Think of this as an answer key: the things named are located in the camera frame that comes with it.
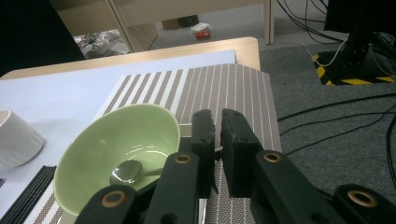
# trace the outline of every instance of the spoon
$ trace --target spoon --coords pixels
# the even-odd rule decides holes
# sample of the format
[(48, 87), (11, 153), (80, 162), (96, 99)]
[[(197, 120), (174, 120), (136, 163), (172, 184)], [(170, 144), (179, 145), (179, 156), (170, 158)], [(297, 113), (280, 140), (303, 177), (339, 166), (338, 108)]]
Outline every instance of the spoon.
[(160, 175), (162, 172), (162, 167), (143, 172), (143, 165), (140, 161), (124, 161), (113, 170), (109, 182), (110, 185), (121, 184), (131, 186), (143, 176)]

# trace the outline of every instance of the gray carpet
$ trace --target gray carpet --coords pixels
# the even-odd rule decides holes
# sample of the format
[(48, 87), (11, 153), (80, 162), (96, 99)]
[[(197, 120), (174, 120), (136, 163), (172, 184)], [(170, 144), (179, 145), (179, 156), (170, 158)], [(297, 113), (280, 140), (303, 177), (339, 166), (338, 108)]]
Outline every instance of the gray carpet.
[[(337, 47), (319, 44), (308, 46), (312, 53)], [(262, 49), (260, 57), (262, 71), (271, 78), (279, 119), (315, 106), (396, 92), (393, 83), (323, 86), (309, 55), (301, 46)], [(394, 105), (396, 97), (393, 96), (331, 106), (281, 120), (279, 130), (283, 133), (307, 122), (358, 113), (384, 112)], [(340, 185), (353, 183), (373, 189), (396, 204), (396, 189), (390, 178), (386, 153), (386, 133), (393, 116), (386, 115), (371, 126), (304, 147), (290, 154), (289, 158), (315, 187), (330, 194)], [(282, 150), (284, 153), (291, 152), (323, 138), (370, 124), (380, 117), (378, 114), (365, 115), (304, 126), (281, 136)], [(395, 130), (392, 132), (390, 145), (392, 158), (396, 163)]]

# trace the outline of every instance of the black cable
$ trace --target black cable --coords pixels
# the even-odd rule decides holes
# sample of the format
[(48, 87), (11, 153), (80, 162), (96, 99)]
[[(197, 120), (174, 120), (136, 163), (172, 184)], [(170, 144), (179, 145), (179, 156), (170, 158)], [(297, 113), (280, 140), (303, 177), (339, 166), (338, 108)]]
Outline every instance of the black cable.
[(374, 52), (396, 61), (396, 50), (393, 47), (393, 43), (382, 36), (381, 33), (374, 33), (371, 43), (373, 44), (372, 49)]
[(326, 10), (329, 11), (329, 7), (326, 5), (326, 3), (324, 3), (323, 0), (319, 0), (319, 2), (320, 2), (324, 7), (326, 7)]
[[(300, 124), (295, 127), (289, 128), (285, 132), (281, 133), (280, 136), (282, 136), (283, 134), (288, 133), (290, 131), (293, 131), (295, 129), (302, 128), (304, 126), (308, 126), (308, 125), (312, 125), (312, 124), (326, 123), (326, 122), (336, 121), (339, 119), (348, 119), (348, 118), (353, 118), (353, 117), (358, 117), (358, 116), (377, 115), (377, 114), (382, 115), (382, 114), (384, 114), (384, 112), (361, 113), (361, 114), (347, 115), (347, 116), (343, 116), (341, 118), (336, 118), (336, 119), (325, 119), (325, 120), (320, 120), (320, 121), (308, 122), (308, 123)], [(388, 112), (385, 114), (396, 114), (396, 112)]]
[(380, 121), (382, 118), (384, 118), (385, 115), (386, 115), (391, 109), (393, 109), (394, 107), (396, 107), (396, 105), (394, 105), (393, 107), (391, 107), (390, 109), (388, 109), (387, 111), (385, 111), (379, 119), (377, 119), (377, 120), (375, 120), (375, 121), (373, 121), (373, 122), (371, 122), (371, 123), (369, 123), (369, 124), (365, 124), (365, 125), (362, 125), (362, 126), (360, 126), (360, 127), (353, 128), (353, 129), (348, 130), (348, 131), (343, 132), (343, 133), (338, 133), (338, 134), (335, 134), (335, 135), (332, 135), (332, 136), (329, 136), (329, 137), (322, 138), (322, 139), (318, 140), (317, 142), (314, 142), (314, 143), (305, 145), (305, 146), (303, 146), (303, 147), (298, 147), (298, 148), (296, 148), (296, 149), (294, 149), (294, 150), (292, 150), (292, 151), (286, 153), (285, 155), (289, 156), (290, 154), (292, 154), (292, 153), (294, 153), (294, 152), (297, 152), (297, 151), (299, 151), (299, 150), (301, 150), (301, 149), (303, 149), (303, 148), (312, 147), (313, 145), (316, 145), (316, 144), (321, 143), (321, 142), (323, 142), (323, 141), (332, 139), (332, 138), (334, 138), (334, 137), (338, 137), (338, 136), (341, 136), (341, 135), (344, 135), (344, 134), (347, 134), (347, 133), (355, 132), (355, 131), (357, 131), (358, 129), (362, 129), (362, 128), (365, 128), (365, 127), (369, 127), (369, 126), (371, 126), (371, 125), (373, 125), (373, 124), (379, 122), (379, 121)]
[(314, 7), (315, 7), (319, 12), (323, 13), (324, 15), (326, 15), (326, 12), (322, 11), (322, 10), (320, 9), (320, 7), (318, 7), (317, 4), (315, 4), (314, 0), (311, 0), (311, 3), (312, 3), (312, 5), (314, 5)]
[[(384, 59), (377, 58), (377, 56), (375, 54), (383, 56), (383, 57), (385, 57), (385, 60), (388, 60), (389, 66), (391, 66), (393, 70), (396, 70), (396, 58), (393, 58), (393, 56), (390, 55), (388, 52), (386, 52), (386, 51), (384, 51), (382, 49), (376, 49), (373, 46), (371, 46), (371, 50), (373, 51), (372, 56), (373, 56), (375, 62), (384, 62), (383, 61)], [(376, 66), (380, 70), (382, 70), (382, 72), (384, 72), (385, 74), (389, 73), (389, 74), (387, 74), (388, 76), (392, 76), (391, 71), (389, 71), (389, 72), (384, 71), (384, 69), (380, 66), (379, 63), (376, 63)]]
[(288, 8), (290, 14), (291, 14), (292, 16), (294, 16), (295, 18), (297, 18), (297, 19), (300, 19), (300, 20), (302, 20), (302, 21), (324, 22), (324, 21), (309, 20), (309, 19), (307, 19), (306, 17), (305, 17), (305, 18), (298, 17), (298, 16), (296, 16), (296, 15), (291, 11), (291, 9), (289, 8), (289, 5), (288, 5), (288, 3), (286, 2), (286, 0), (283, 0), (283, 2), (285, 3), (285, 6)]
[(393, 160), (391, 157), (391, 151), (390, 151), (390, 135), (392, 133), (392, 129), (395, 125), (396, 122), (396, 116), (393, 117), (392, 122), (390, 123), (388, 130), (387, 130), (387, 159), (388, 159), (388, 167), (389, 167), (389, 172), (390, 172), (390, 178), (392, 179), (393, 186), (396, 189), (396, 174), (393, 169)]
[(313, 107), (313, 108), (309, 108), (309, 109), (306, 109), (306, 110), (303, 110), (303, 111), (296, 112), (294, 114), (287, 115), (285, 117), (277, 119), (277, 121), (290, 119), (292, 117), (296, 117), (296, 116), (299, 116), (299, 115), (302, 115), (302, 114), (305, 114), (305, 113), (308, 113), (308, 112), (311, 112), (311, 111), (320, 110), (320, 109), (323, 109), (323, 108), (326, 108), (326, 107), (335, 106), (335, 105), (344, 105), (344, 104), (349, 104), (349, 103), (355, 103), (355, 102), (358, 102), (358, 101), (380, 99), (380, 98), (386, 98), (386, 97), (391, 97), (391, 96), (396, 96), (396, 93), (389, 93), (389, 94), (375, 95), (375, 96), (367, 96), (367, 97), (362, 97), (362, 98), (357, 98), (357, 99), (352, 99), (352, 100), (346, 100), (346, 101), (331, 103), (331, 104), (328, 104), (328, 105), (320, 105), (320, 106), (317, 106), (317, 107)]
[(278, 3), (279, 6), (282, 8), (282, 10), (286, 13), (286, 15), (288, 15), (288, 17), (291, 19), (291, 21), (294, 22), (294, 24), (296, 24), (298, 27), (300, 27), (300, 28), (302, 28), (302, 29), (304, 29), (304, 30), (305, 30), (305, 29), (309, 29), (309, 30), (311, 31), (311, 33), (313, 33), (313, 34), (315, 34), (315, 35), (319, 35), (319, 36), (322, 36), (322, 37), (325, 37), (325, 38), (334, 40), (334, 41), (336, 41), (336, 42), (342, 42), (342, 41), (343, 41), (343, 40), (340, 40), (340, 39), (338, 39), (338, 38), (325, 35), (325, 34), (323, 34), (323, 33), (321, 33), (321, 32), (318, 32), (318, 31), (316, 31), (316, 30), (310, 28), (310, 27), (305, 27), (305, 25), (304, 25), (303, 23), (301, 23), (301, 22), (295, 20), (295, 19), (290, 15), (290, 14), (288, 13), (288, 11), (282, 6), (282, 4), (281, 4), (279, 1), (277, 1), (277, 3)]
[(319, 44), (326, 44), (324, 42), (318, 41), (316, 40), (311, 33), (309, 32), (309, 30), (307, 29), (308, 27), (308, 23), (306, 21), (306, 14), (308, 13), (308, 0), (305, 1), (305, 28), (306, 28), (306, 32), (308, 33), (309, 37), (311, 37), (311, 39), (313, 39), (314, 41), (318, 42)]

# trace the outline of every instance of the white mug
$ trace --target white mug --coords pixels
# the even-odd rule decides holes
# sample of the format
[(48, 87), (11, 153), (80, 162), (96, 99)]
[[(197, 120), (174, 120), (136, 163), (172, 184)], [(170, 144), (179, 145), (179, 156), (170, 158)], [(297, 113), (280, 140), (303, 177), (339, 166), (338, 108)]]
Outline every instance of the white mug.
[(32, 159), (44, 138), (10, 109), (0, 109), (0, 163), (17, 167)]

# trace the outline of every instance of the green bowl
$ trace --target green bowl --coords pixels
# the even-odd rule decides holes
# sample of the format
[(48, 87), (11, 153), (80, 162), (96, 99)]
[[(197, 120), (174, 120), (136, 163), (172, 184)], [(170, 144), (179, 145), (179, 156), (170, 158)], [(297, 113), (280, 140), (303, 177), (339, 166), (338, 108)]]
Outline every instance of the green bowl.
[[(163, 167), (178, 150), (180, 129), (175, 116), (159, 105), (129, 105), (110, 112), (87, 127), (63, 154), (54, 177), (56, 202), (78, 216), (111, 172), (123, 161), (142, 162), (143, 171)], [(142, 189), (158, 176), (133, 184)]]

